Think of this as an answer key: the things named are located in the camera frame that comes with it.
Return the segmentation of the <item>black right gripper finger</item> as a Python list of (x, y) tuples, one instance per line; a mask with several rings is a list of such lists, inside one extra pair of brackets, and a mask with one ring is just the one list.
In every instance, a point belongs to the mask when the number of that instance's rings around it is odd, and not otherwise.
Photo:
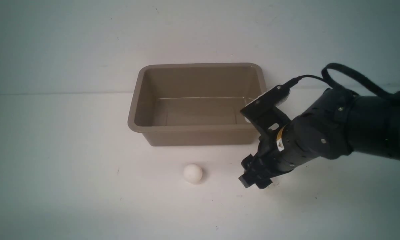
[(258, 180), (255, 174), (250, 173), (244, 173), (238, 179), (245, 188), (249, 188), (252, 185), (256, 184)]
[(259, 178), (259, 177), (257, 177), (256, 180), (255, 180), (255, 184), (259, 189), (265, 189), (272, 183), (273, 183), (273, 181), (270, 178)]

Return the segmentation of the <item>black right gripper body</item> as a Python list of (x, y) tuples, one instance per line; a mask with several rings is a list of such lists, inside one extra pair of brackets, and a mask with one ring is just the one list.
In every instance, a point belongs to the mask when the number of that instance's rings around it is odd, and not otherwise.
[(270, 130), (269, 135), (259, 136), (259, 144), (257, 152), (246, 156), (241, 161), (243, 173), (255, 174), (259, 178), (274, 178), (283, 174), (289, 173), (292, 170), (284, 170), (279, 167), (282, 164), (281, 153), (277, 147), (277, 135), (279, 132), (284, 132), (287, 127), (291, 126), (291, 122), (279, 127), (275, 131)]

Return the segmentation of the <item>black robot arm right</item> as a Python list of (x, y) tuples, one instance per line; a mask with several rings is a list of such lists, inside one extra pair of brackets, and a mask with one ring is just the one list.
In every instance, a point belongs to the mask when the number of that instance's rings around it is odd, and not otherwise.
[(334, 160), (361, 152), (400, 160), (400, 103), (328, 88), (289, 119), (277, 108), (287, 96), (277, 86), (241, 110), (260, 133), (257, 152), (241, 161), (244, 187), (264, 189), (273, 178), (319, 157)]

